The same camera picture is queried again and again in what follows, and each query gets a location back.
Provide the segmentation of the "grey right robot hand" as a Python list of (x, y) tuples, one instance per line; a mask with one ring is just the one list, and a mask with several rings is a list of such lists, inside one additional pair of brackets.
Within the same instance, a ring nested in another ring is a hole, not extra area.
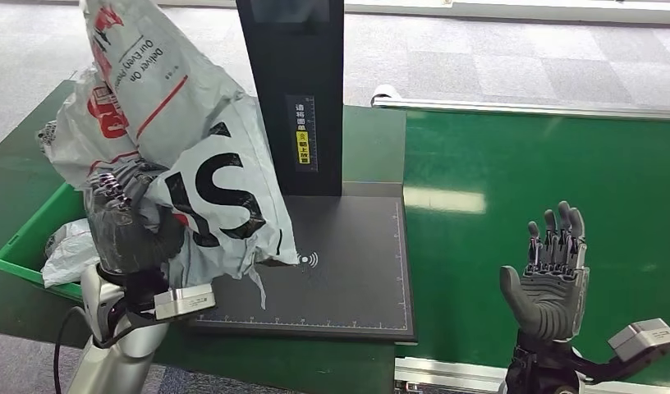
[(504, 300), (523, 333), (544, 341), (570, 341), (578, 335), (585, 312), (590, 268), (585, 265), (585, 223), (567, 201), (557, 212), (544, 212), (545, 233), (536, 222), (530, 233), (527, 263), (499, 269)]

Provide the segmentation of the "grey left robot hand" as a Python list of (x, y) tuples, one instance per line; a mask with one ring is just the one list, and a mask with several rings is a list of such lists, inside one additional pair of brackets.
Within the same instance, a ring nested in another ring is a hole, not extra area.
[(85, 211), (104, 270), (130, 274), (160, 268), (181, 251), (184, 226), (171, 209), (145, 199), (166, 170), (135, 159), (88, 177)]

